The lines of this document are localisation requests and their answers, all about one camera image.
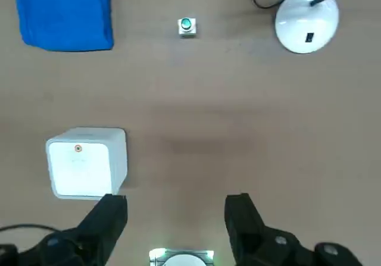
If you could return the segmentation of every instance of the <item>white device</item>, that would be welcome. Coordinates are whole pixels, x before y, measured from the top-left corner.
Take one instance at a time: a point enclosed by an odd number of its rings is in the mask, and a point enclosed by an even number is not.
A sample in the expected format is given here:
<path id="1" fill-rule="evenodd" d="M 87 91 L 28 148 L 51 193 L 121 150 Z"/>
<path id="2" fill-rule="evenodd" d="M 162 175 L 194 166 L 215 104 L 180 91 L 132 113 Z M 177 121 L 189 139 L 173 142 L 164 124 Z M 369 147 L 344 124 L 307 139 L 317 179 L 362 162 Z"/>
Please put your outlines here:
<path id="1" fill-rule="evenodd" d="M 214 251 L 155 248 L 149 251 L 149 266 L 213 266 Z"/>
<path id="2" fill-rule="evenodd" d="M 179 254 L 175 255 L 165 262 L 165 266 L 207 266 L 200 258 L 189 255 Z"/>
<path id="3" fill-rule="evenodd" d="M 61 199 L 116 195 L 127 176 L 123 129 L 73 128 L 49 139 L 46 154 L 52 190 Z"/>
<path id="4" fill-rule="evenodd" d="M 195 36 L 197 34 L 197 26 L 195 18 L 181 18 L 177 21 L 179 27 L 179 35 L 181 37 Z"/>
<path id="5" fill-rule="evenodd" d="M 339 25 L 335 0 L 311 6 L 313 0 L 285 0 L 275 19 L 276 35 L 282 45 L 297 54 L 307 54 L 324 47 Z"/>

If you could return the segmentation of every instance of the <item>lamp base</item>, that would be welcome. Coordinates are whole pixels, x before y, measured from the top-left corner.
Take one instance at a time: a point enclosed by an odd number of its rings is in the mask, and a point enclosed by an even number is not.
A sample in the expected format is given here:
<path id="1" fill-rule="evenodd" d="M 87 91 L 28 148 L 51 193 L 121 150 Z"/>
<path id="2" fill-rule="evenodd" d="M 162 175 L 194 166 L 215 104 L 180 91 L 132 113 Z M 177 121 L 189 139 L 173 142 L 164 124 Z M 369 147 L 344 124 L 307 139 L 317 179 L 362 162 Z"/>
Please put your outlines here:
<path id="1" fill-rule="evenodd" d="M 285 0 L 275 19 L 276 35 L 282 45 L 297 54 L 315 52 L 335 35 L 339 8 L 335 0 L 313 7 L 312 0 Z"/>

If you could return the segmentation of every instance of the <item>white cube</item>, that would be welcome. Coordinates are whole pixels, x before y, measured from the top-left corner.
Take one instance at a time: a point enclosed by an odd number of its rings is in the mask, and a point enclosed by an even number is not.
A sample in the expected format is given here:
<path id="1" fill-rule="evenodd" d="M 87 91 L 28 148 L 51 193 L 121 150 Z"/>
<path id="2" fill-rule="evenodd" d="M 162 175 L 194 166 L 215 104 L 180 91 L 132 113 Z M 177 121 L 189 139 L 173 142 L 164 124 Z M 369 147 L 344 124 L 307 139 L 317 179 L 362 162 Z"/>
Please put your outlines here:
<path id="1" fill-rule="evenodd" d="M 181 18 L 177 21 L 179 27 L 179 35 L 181 37 L 195 36 L 197 34 L 197 26 L 195 18 Z"/>
<path id="2" fill-rule="evenodd" d="M 119 128 L 77 127 L 46 142 L 54 194 L 61 199 L 116 195 L 127 176 L 126 133 Z"/>

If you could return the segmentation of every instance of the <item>blue cloth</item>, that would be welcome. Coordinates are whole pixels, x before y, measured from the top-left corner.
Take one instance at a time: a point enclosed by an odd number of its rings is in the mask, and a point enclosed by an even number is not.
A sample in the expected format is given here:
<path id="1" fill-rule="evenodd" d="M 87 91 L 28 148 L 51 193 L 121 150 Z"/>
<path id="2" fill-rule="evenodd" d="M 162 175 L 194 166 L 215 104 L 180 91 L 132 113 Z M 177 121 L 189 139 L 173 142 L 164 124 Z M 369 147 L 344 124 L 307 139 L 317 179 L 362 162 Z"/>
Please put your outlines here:
<path id="1" fill-rule="evenodd" d="M 111 0 L 16 0 L 24 42 L 51 51 L 113 47 Z"/>

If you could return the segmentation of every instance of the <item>black wire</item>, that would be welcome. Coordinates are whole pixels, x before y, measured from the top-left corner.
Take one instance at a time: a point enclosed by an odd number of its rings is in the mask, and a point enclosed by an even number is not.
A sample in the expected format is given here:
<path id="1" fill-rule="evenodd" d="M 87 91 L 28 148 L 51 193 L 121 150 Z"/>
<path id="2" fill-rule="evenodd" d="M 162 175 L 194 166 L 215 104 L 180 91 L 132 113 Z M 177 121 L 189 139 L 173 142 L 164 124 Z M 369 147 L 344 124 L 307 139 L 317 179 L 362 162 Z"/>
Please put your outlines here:
<path id="1" fill-rule="evenodd" d="M 54 227 L 51 227 L 51 226 L 44 226 L 43 224 L 34 224 L 34 223 L 13 224 L 11 226 L 0 227 L 0 233 L 4 231 L 8 231 L 8 230 L 14 230 L 14 229 L 41 229 L 41 230 L 48 230 L 52 233 L 59 233 L 62 239 L 69 241 L 75 247 L 80 248 L 80 245 L 77 242 L 75 242 L 71 238 L 64 235 L 61 230 L 55 229 Z"/>
<path id="2" fill-rule="evenodd" d="M 257 6 L 258 8 L 261 8 L 261 9 L 270 9 L 270 8 L 274 8 L 276 6 L 279 6 L 280 4 L 283 3 L 283 1 L 285 1 L 285 0 L 279 0 L 278 2 L 276 2 L 274 4 L 271 4 L 270 6 L 263 6 L 263 5 L 259 4 L 257 0 L 252 0 L 252 3 L 255 6 Z"/>
<path id="3" fill-rule="evenodd" d="M 54 227 L 44 226 L 43 224 L 33 224 L 33 223 L 13 224 L 11 226 L 0 227 L 0 232 L 12 230 L 12 229 L 42 229 L 42 230 L 49 230 L 51 232 L 61 232 L 61 230 L 55 229 Z"/>

